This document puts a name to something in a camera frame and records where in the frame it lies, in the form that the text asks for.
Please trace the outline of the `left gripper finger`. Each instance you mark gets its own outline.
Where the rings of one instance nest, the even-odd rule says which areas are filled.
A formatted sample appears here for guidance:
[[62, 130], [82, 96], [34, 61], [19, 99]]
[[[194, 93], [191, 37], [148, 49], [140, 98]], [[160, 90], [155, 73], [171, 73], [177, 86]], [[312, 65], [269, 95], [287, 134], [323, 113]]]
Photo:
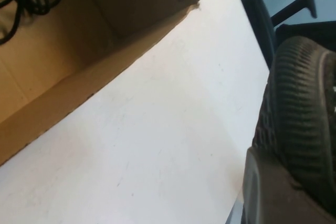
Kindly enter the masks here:
[[278, 160], [250, 147], [243, 179], [243, 223], [335, 223]]

